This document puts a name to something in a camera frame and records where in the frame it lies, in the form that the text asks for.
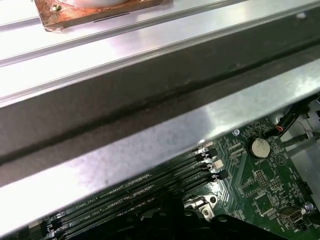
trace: wire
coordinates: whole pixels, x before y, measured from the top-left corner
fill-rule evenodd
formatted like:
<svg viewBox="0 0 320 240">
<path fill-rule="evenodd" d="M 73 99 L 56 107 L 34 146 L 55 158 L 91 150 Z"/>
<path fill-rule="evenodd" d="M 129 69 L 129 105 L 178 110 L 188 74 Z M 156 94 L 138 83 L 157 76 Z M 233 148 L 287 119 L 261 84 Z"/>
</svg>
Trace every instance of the wire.
<svg viewBox="0 0 320 240">
<path fill-rule="evenodd" d="M 320 132 L 313 132 L 313 138 L 320 139 Z M 291 138 L 288 141 L 285 141 L 283 143 L 283 145 L 284 145 L 285 148 L 287 148 L 287 147 L 290 147 L 292 145 L 301 143 L 304 140 L 308 140 L 308 139 L 309 139 L 309 136 L 305 133 L 305 134 L 302 134 L 302 135 L 299 135 L 299 136 L 295 136 L 295 137 Z"/>
<path fill-rule="evenodd" d="M 308 135 L 307 134 L 302 134 L 302 135 L 299 135 L 299 136 L 295 136 L 295 137 L 291 138 L 288 141 L 283 142 L 283 145 L 284 145 L 285 148 L 287 148 L 287 147 L 290 147 L 292 145 L 295 145 L 295 144 L 298 144 L 300 142 L 303 142 L 304 140 L 307 140 L 307 139 L 308 139 Z"/>
<path fill-rule="evenodd" d="M 284 131 L 284 128 L 282 126 L 276 125 L 275 128 L 279 131 L 279 133 Z"/>
</svg>

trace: electronic component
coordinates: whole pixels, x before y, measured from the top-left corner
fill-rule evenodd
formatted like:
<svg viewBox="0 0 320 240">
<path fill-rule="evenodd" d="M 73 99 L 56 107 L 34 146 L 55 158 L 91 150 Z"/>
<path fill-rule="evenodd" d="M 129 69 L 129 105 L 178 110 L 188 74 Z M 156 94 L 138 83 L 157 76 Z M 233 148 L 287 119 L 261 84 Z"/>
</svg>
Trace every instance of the electronic component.
<svg viewBox="0 0 320 240">
<path fill-rule="evenodd" d="M 241 186 L 242 192 L 245 197 L 248 197 L 261 189 L 257 179 L 251 180 Z"/>
<path fill-rule="evenodd" d="M 218 180 L 226 179 L 227 177 L 229 177 L 227 170 L 222 170 L 220 172 L 212 174 L 212 176 L 211 176 L 211 178 L 213 179 L 214 182 L 216 182 Z"/>
<path fill-rule="evenodd" d="M 269 196 L 265 193 L 254 199 L 257 209 L 260 211 L 261 215 L 267 214 L 273 209 L 273 205 L 270 201 Z"/>
<path fill-rule="evenodd" d="M 250 139 L 247 149 L 249 154 L 255 159 L 265 159 L 271 151 L 270 144 L 261 137 L 253 137 Z"/>
<path fill-rule="evenodd" d="M 218 170 L 218 169 L 220 169 L 220 168 L 222 168 L 224 166 L 224 163 L 222 162 L 221 159 L 219 159 L 219 160 L 213 162 L 212 166 L 213 166 L 214 169 Z"/>
<path fill-rule="evenodd" d="M 307 182 L 301 181 L 297 185 L 303 195 L 312 195 L 313 194 L 313 192 Z"/>
<path fill-rule="evenodd" d="M 289 223 L 297 223 L 303 219 L 301 210 L 295 207 L 286 207 L 280 210 L 278 216 Z"/>
<path fill-rule="evenodd" d="M 265 178 L 265 174 L 264 174 L 264 172 L 262 170 L 256 171 L 254 173 L 254 175 L 259 180 L 262 188 L 266 188 L 268 186 L 268 182 L 267 182 L 267 180 Z"/>
</svg>

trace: metal panel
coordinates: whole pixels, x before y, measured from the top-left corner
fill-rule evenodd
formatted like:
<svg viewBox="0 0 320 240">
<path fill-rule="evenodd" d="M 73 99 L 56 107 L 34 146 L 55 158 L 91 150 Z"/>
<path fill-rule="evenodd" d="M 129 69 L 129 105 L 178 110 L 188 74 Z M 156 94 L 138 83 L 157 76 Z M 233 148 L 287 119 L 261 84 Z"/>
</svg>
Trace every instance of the metal panel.
<svg viewBox="0 0 320 240">
<path fill-rule="evenodd" d="M 0 188 L 7 219 L 0 236 L 320 91 L 319 65 L 313 61 Z"/>
<path fill-rule="evenodd" d="M 132 25 L 128 26 L 130 24 L 128 22 L 121 23 L 122 27 L 127 26 L 125 30 L 127 33 L 120 35 L 117 35 L 119 28 L 122 28 L 119 22 L 132 23 L 132 18 L 139 19 L 139 13 L 132 13 L 119 19 L 109 19 L 108 25 L 114 24 L 113 33 L 109 30 L 95 33 L 97 29 L 93 24 L 97 23 L 88 23 L 92 26 L 75 28 L 63 35 L 44 32 L 40 34 L 41 26 L 38 24 L 4 31 L 0 33 L 2 41 L 0 52 L 4 56 L 1 64 L 6 66 L 0 68 L 0 75 L 10 81 L 6 81 L 0 88 L 0 107 L 123 67 L 123 61 L 127 61 L 128 58 L 132 58 L 131 63 L 143 61 L 155 57 L 152 56 L 153 53 L 159 56 L 172 51 L 181 41 L 215 32 L 213 38 L 216 38 L 221 30 L 248 22 L 250 24 L 246 24 L 245 27 L 252 27 L 310 9 L 319 2 L 318 0 L 249 0 L 211 11 L 207 10 L 215 6 L 206 3 L 198 7 L 189 7 L 196 10 L 188 11 L 187 15 L 190 16 L 187 17 L 184 17 L 185 13 L 182 14 L 180 17 L 184 18 L 180 19 L 176 19 L 177 16 L 170 13 L 169 7 L 167 10 L 158 9 L 158 11 L 166 12 L 168 20 L 176 20 L 154 25 L 159 23 L 160 13 L 153 13 L 152 16 L 142 17 L 140 23 L 145 24 L 146 19 L 155 21 L 136 26 L 139 30 L 132 28 Z M 176 2 L 175 5 L 180 7 L 178 12 L 186 11 L 182 7 L 184 3 L 179 5 L 179 2 Z M 104 21 L 98 24 L 105 26 Z"/>
</svg>

